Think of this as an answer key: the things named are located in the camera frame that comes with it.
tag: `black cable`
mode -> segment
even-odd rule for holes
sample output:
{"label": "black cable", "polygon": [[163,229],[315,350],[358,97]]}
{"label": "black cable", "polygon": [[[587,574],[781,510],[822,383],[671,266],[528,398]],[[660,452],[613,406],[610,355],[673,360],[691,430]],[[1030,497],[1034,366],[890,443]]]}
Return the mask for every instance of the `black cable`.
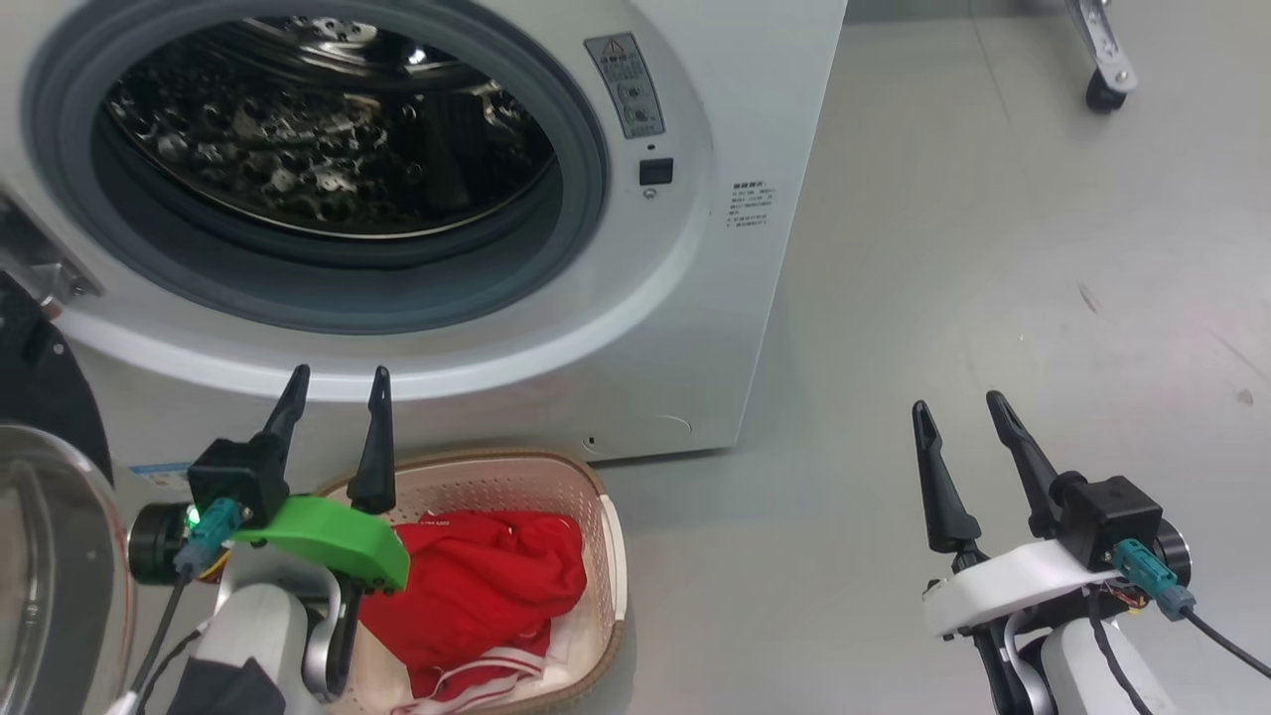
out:
{"label": "black cable", "polygon": [[1099,592],[1096,589],[1085,589],[1085,605],[1088,607],[1088,613],[1091,617],[1091,629],[1094,630],[1094,643],[1098,644],[1099,652],[1103,653],[1103,658],[1108,662],[1108,671],[1112,671],[1112,677],[1116,678],[1121,690],[1130,696],[1130,705],[1139,715],[1152,715],[1152,710],[1148,710],[1146,704],[1139,697],[1139,691],[1134,690],[1134,685],[1130,683],[1130,678],[1125,677],[1125,671],[1121,669],[1121,664],[1117,663],[1116,654],[1112,653],[1112,644],[1108,643],[1108,635],[1103,631],[1103,620],[1099,618]]}
{"label": "black cable", "polygon": [[1244,649],[1227,640],[1227,636],[1215,631],[1214,626],[1210,626],[1205,621],[1201,621],[1200,616],[1196,615],[1196,612],[1192,610],[1191,606],[1185,606],[1181,611],[1183,617],[1191,621],[1193,626],[1200,629],[1202,634],[1214,639],[1214,643],[1225,648],[1228,653],[1243,660],[1249,668],[1253,668],[1258,673],[1262,673],[1267,678],[1271,678],[1271,668],[1268,668],[1266,663],[1258,660],[1257,658],[1253,658],[1252,655],[1246,653]]}
{"label": "black cable", "polygon": [[154,695],[155,683],[159,682],[159,677],[163,676],[164,671],[168,669],[168,665],[172,665],[172,662],[175,660],[177,657],[180,655],[187,648],[189,648],[189,644],[198,640],[198,636],[201,635],[203,635],[203,631],[191,631],[189,635],[177,641],[177,645],[172,646],[168,655],[164,655],[163,660],[155,665],[155,674],[149,682],[146,682],[146,690],[141,693],[141,698],[137,700],[137,715],[146,715],[146,702],[150,700],[150,696]]}
{"label": "black cable", "polygon": [[172,587],[172,594],[168,597],[168,607],[164,608],[163,618],[159,620],[159,630],[155,631],[155,639],[150,641],[150,649],[146,650],[146,657],[141,659],[137,676],[132,679],[132,687],[128,688],[131,692],[140,693],[141,688],[146,686],[150,669],[154,668],[155,660],[159,658],[159,649],[163,648],[163,639],[168,635],[168,629],[172,626],[172,617],[177,613],[177,603],[180,601],[180,594],[186,591],[186,584],[193,578],[189,566],[182,569],[180,575],[177,577],[177,583]]}

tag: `basket handle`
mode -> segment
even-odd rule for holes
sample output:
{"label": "basket handle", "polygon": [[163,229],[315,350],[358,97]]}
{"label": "basket handle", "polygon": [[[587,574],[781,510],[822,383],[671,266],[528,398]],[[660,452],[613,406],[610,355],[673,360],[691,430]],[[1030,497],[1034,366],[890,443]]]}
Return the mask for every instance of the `basket handle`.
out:
{"label": "basket handle", "polygon": [[618,511],[608,494],[600,495],[604,508],[601,527],[605,531],[605,546],[609,549],[609,594],[614,599],[614,621],[627,620],[627,542],[623,541],[623,526],[618,521]]}

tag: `yellow wire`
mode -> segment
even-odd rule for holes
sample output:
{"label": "yellow wire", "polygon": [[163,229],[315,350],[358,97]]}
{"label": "yellow wire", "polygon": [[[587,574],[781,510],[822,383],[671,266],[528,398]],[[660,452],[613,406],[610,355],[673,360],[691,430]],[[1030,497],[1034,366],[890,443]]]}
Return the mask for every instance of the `yellow wire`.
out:
{"label": "yellow wire", "polygon": [[216,571],[217,571],[217,570],[219,570],[219,569],[220,569],[221,566],[224,566],[224,565],[225,565],[225,563],[226,563],[226,561],[229,561],[229,560],[230,560],[230,550],[228,550],[228,549],[226,549],[226,550],[225,550],[225,554],[221,554],[221,558],[220,558],[220,559],[217,559],[215,564],[212,564],[211,566],[208,566],[208,569],[207,569],[206,571],[203,571],[202,574],[200,574],[200,575],[198,575],[198,580],[203,580],[203,579],[206,579],[207,577],[211,577],[211,575],[212,575],[212,574],[215,574],[215,573],[216,573]]}

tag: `laundry basket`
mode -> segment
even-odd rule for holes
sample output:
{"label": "laundry basket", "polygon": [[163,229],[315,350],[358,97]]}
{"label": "laundry basket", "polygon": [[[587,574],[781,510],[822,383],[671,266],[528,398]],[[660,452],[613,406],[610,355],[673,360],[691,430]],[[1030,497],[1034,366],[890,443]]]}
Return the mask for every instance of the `laundry basket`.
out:
{"label": "laundry basket", "polygon": [[[350,478],[319,495],[348,504]],[[568,665],[541,681],[522,681],[497,704],[465,710],[522,715],[568,705],[590,692],[613,665],[627,615],[627,552],[618,513],[600,478],[568,456],[531,450],[486,450],[416,460],[397,469],[397,509],[384,518],[414,523],[425,514],[463,509],[567,514],[582,528],[587,589],[573,620]],[[358,627],[344,696],[332,715],[389,715],[411,698],[405,668],[366,629]]]}

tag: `laundry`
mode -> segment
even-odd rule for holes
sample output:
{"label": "laundry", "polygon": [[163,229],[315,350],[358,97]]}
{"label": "laundry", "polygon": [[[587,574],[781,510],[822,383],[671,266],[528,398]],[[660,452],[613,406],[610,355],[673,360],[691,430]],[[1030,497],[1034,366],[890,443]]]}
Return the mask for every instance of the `laundry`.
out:
{"label": "laundry", "polygon": [[442,715],[506,696],[543,674],[553,618],[587,585],[569,517],[455,512],[395,527],[411,552],[404,593],[369,597],[360,620],[407,668],[414,702]]}

